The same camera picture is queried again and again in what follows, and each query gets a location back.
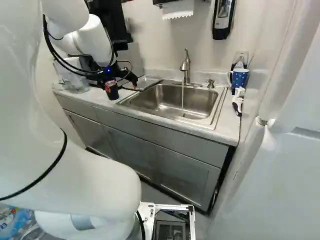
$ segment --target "soap dispenser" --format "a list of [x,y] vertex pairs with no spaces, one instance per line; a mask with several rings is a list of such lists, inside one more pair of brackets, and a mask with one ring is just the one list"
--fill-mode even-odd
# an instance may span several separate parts
[[215,0],[212,38],[214,40],[227,39],[234,20],[236,0]]

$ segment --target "black cable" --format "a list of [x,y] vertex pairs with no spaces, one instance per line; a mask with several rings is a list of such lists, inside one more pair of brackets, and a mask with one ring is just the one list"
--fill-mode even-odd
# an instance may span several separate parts
[[[103,71],[103,69],[102,69],[102,70],[96,70],[96,71],[84,70],[84,69],[81,69],[81,68],[77,68],[77,67],[71,65],[70,63],[68,63],[66,60],[64,60],[64,59],[57,53],[57,51],[55,50],[55,48],[53,47],[53,45],[52,45],[51,42],[50,42],[50,38],[49,38],[50,33],[49,33],[49,31],[48,31],[48,24],[47,24],[46,16],[45,16],[45,15],[43,15],[43,33],[44,33],[45,42],[46,42],[46,44],[47,44],[47,46],[48,46],[48,48],[49,48],[52,56],[54,57],[54,59],[55,59],[62,67],[64,67],[64,68],[67,69],[68,71],[70,71],[70,72],[72,72],[72,73],[74,73],[74,74],[76,74],[76,75],[80,75],[80,76],[84,76],[84,77],[94,76],[94,75],[97,75],[97,74],[99,74],[99,73],[101,73],[101,72]],[[113,48],[111,39],[110,39],[110,37],[109,37],[108,34],[107,34],[107,37],[108,37],[108,39],[109,39],[110,46],[111,46],[111,59],[110,59],[109,64],[107,65],[107,67],[109,67],[109,66],[112,64],[113,60],[114,60],[115,52],[114,52],[114,48]],[[71,68],[73,68],[73,69],[75,69],[75,70],[77,70],[77,71],[86,73],[86,74],[79,73],[79,72],[76,72],[76,71],[71,70],[70,68],[66,67],[63,63],[61,63],[61,61],[62,61],[64,64],[68,65],[69,67],[71,67]]]
[[34,187],[36,184],[41,182],[52,171],[52,169],[55,168],[55,166],[59,163],[59,161],[61,160],[63,154],[65,153],[65,150],[67,148],[67,143],[68,143],[68,137],[67,137],[65,131],[62,130],[62,132],[63,132],[63,137],[64,137],[62,148],[61,148],[58,156],[54,160],[54,162],[49,166],[49,168],[47,170],[45,170],[45,172],[42,173],[36,180],[34,180],[33,182],[31,182],[29,185],[25,186],[21,190],[16,191],[14,193],[11,193],[8,196],[0,197],[0,201],[11,199],[11,198],[16,197],[16,196],[18,196],[20,194],[23,194],[24,192],[28,191],[29,189]]
[[84,72],[84,73],[97,74],[98,72],[101,72],[100,70],[99,71],[87,71],[87,70],[84,70],[84,69],[81,69],[81,68],[77,68],[77,67],[71,65],[70,63],[68,63],[66,60],[63,59],[63,57],[61,57],[57,53],[57,51],[55,50],[54,46],[50,42],[50,38],[49,38],[50,33],[48,31],[48,24],[47,24],[45,15],[43,15],[43,33],[44,33],[45,42],[46,42],[51,54],[53,55],[53,57],[56,60],[59,59],[62,62],[64,62],[66,65],[68,65],[69,67],[74,68],[75,70],[78,70],[78,71],[81,71],[81,72]]
[[139,211],[136,211],[136,215],[137,215],[137,217],[139,219],[139,223],[140,223],[142,240],[146,240],[146,231],[145,231],[144,221],[142,221],[142,218],[141,218]]
[[122,78],[120,78],[118,81],[121,81],[121,80],[123,80],[123,79],[125,79],[126,77],[128,77],[129,76],[129,74],[132,72],[132,64],[131,64],[131,62],[129,62],[129,61],[117,61],[118,63],[129,63],[130,64],[130,71],[124,76],[124,77],[122,77]]

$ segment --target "sink basin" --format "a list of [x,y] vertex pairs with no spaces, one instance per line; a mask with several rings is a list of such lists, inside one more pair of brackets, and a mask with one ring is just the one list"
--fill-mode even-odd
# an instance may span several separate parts
[[182,108],[182,86],[164,82],[137,92],[118,104],[164,118],[211,125],[215,115],[219,115],[216,113],[222,96],[225,96],[225,88],[185,86],[183,95]]

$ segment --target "blue mug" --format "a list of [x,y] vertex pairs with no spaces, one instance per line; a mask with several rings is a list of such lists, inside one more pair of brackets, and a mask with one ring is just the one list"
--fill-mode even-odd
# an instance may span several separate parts
[[246,68],[234,68],[233,71],[229,71],[227,74],[227,80],[229,83],[229,86],[232,89],[239,88],[239,87],[245,87],[247,78],[249,75],[250,70]]

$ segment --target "running water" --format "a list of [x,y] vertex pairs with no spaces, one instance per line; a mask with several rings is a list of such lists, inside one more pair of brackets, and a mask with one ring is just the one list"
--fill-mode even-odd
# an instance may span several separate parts
[[184,116],[184,86],[185,86],[185,81],[182,81],[182,98],[181,98],[181,113],[182,113],[182,117]]

